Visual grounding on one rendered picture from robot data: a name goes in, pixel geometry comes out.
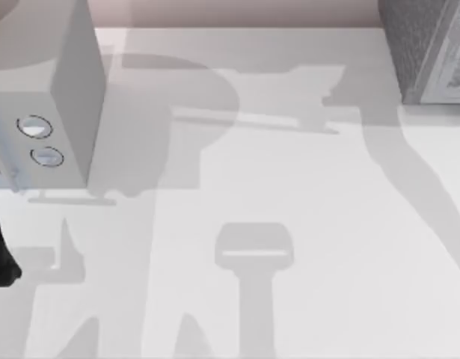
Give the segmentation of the small microwave knob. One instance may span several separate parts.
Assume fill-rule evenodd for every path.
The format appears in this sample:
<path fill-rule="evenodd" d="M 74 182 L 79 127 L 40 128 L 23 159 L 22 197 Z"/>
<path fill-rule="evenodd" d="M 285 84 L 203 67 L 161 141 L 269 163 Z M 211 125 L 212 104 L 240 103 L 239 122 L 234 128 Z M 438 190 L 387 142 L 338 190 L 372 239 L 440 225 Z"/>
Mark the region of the small microwave knob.
<path fill-rule="evenodd" d="M 46 168 L 56 168 L 64 163 L 64 154 L 54 147 L 41 147 L 30 151 L 31 159 Z"/>

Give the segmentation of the pale microwave oven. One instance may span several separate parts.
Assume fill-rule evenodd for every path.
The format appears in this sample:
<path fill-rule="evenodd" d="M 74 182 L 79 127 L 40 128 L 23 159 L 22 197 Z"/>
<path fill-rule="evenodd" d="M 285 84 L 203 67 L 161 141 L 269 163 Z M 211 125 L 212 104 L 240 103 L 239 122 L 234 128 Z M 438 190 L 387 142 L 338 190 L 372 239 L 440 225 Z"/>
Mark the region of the pale microwave oven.
<path fill-rule="evenodd" d="M 106 77 L 88 0 L 0 0 L 0 189 L 84 188 Z M 53 133 L 23 135 L 16 120 L 36 114 Z M 54 147 L 56 168 L 30 151 Z"/>

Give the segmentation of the large microwave knob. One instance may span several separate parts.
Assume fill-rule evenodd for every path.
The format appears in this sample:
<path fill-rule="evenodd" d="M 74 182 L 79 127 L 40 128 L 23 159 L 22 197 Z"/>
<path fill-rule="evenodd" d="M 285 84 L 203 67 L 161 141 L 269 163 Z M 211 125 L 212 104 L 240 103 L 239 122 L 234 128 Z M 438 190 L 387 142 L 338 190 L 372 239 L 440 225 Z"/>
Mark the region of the large microwave knob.
<path fill-rule="evenodd" d="M 53 133 L 52 124 L 36 114 L 18 118 L 16 126 L 23 135 L 33 139 L 48 138 Z"/>

